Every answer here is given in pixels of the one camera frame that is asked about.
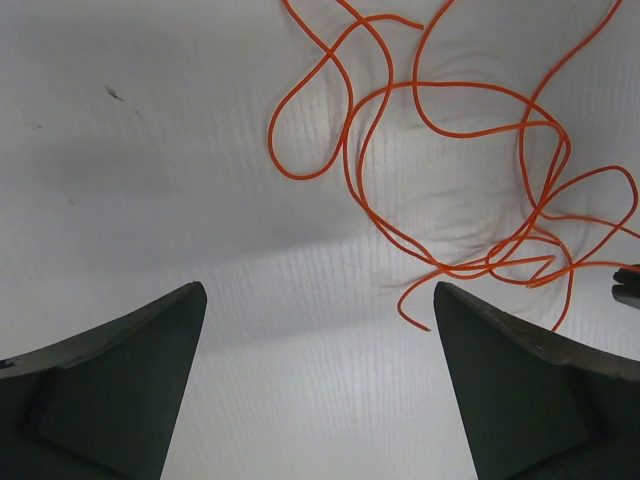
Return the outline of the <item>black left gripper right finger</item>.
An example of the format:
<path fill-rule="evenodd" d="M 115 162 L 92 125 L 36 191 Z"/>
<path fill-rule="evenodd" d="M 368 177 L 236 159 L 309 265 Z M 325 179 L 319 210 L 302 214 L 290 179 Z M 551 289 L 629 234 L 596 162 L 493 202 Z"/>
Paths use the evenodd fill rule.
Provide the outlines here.
<path fill-rule="evenodd" d="M 434 290 L 438 334 L 481 479 L 636 479 L 639 363 Z"/>

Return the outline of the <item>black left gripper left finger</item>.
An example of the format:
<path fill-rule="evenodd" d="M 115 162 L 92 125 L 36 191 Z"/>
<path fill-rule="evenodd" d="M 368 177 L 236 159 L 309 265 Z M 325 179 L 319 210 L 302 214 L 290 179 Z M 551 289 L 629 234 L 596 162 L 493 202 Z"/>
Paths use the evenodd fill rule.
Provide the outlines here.
<path fill-rule="evenodd" d="M 160 478 L 206 305 L 192 282 L 2 360 L 2 478 Z"/>

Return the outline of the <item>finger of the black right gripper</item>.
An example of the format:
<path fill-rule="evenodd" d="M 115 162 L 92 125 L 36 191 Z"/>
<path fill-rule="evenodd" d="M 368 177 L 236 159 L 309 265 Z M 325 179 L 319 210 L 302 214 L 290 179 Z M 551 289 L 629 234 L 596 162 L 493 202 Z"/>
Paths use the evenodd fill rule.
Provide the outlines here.
<path fill-rule="evenodd" d="M 639 268 L 620 268 L 613 275 L 614 285 L 611 288 L 613 299 L 631 308 L 640 308 L 640 276 Z"/>

